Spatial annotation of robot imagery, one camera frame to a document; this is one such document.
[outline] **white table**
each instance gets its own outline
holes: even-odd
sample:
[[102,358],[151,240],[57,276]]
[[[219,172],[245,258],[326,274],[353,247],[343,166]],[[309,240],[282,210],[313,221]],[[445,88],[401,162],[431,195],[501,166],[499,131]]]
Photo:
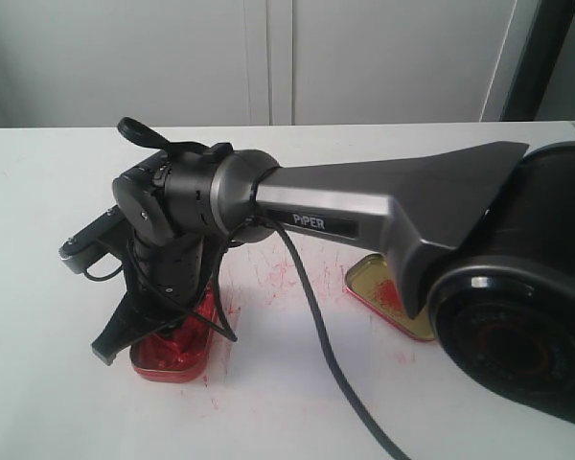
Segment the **white table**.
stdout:
[[[575,139],[568,123],[192,127],[174,140],[230,141],[284,166],[424,156],[495,140]],[[152,383],[126,353],[89,343],[124,283],[87,282],[58,247],[113,203],[110,181],[151,154],[114,129],[0,130],[0,459],[386,458],[321,356],[286,251],[272,237],[228,255],[225,302],[239,342],[217,339],[205,372]],[[365,253],[296,237],[339,362],[380,425],[413,459],[575,459],[575,425],[508,402],[342,290]]]

